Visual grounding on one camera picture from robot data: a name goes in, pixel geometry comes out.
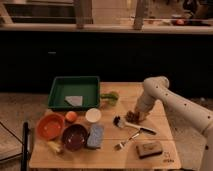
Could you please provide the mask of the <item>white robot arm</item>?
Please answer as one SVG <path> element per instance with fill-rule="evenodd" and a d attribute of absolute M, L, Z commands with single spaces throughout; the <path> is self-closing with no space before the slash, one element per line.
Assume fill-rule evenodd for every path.
<path fill-rule="evenodd" d="M 213 171 L 213 111 L 202 107 L 169 90 L 165 76 L 149 77 L 143 83 L 143 92 L 137 99 L 135 111 L 149 113 L 156 100 L 178 112 L 206 138 L 199 171 Z"/>

